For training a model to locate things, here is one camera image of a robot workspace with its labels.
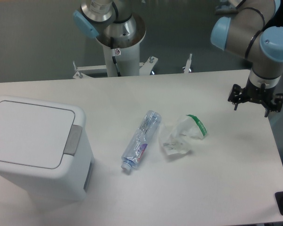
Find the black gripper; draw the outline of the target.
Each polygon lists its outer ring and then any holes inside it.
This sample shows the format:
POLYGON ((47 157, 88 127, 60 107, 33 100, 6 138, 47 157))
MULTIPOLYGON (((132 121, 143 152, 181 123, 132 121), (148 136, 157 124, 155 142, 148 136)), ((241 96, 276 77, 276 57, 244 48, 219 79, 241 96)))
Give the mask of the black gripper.
POLYGON ((237 110, 238 105, 242 103, 264 103, 264 117, 268 117, 269 113, 271 112, 279 113, 283 106, 283 93, 277 93, 274 95, 274 90, 275 87, 269 89, 267 89, 266 87, 257 87, 252 84, 250 79, 248 79, 245 88, 241 88, 237 84, 233 85, 228 96, 228 101, 234 105, 235 111, 237 110))

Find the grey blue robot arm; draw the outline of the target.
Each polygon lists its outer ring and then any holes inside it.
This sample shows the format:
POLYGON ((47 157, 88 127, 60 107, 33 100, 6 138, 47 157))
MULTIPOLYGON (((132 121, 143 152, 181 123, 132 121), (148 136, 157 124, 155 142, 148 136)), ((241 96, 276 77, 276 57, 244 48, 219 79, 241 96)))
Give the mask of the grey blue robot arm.
MULTIPOLYGON (((234 85, 228 101, 234 106, 252 102, 266 113, 280 112, 283 94, 275 93, 283 73, 283 27, 266 27, 280 7, 278 0, 234 0, 234 18, 222 17, 214 25, 211 44, 252 63, 244 88, 234 85)), ((140 65, 140 43, 145 37, 143 19, 128 0, 84 0, 73 21, 104 52, 107 75, 137 76, 149 65, 140 65)))

